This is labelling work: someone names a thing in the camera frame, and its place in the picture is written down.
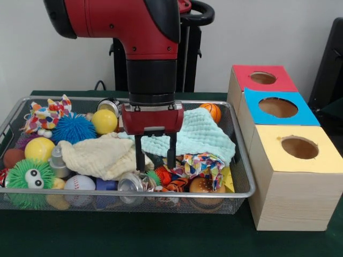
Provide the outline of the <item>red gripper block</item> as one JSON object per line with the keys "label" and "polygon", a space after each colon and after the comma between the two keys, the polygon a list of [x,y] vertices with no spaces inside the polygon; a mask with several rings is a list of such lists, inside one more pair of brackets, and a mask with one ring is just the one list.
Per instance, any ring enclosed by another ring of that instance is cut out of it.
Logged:
{"label": "red gripper block", "polygon": [[135,135],[136,166],[138,171],[145,171],[145,155],[141,149],[141,135],[160,132],[170,134],[167,151],[167,166],[176,166],[177,132],[180,131],[184,109],[163,111],[128,111],[122,110],[123,125],[128,135]]}

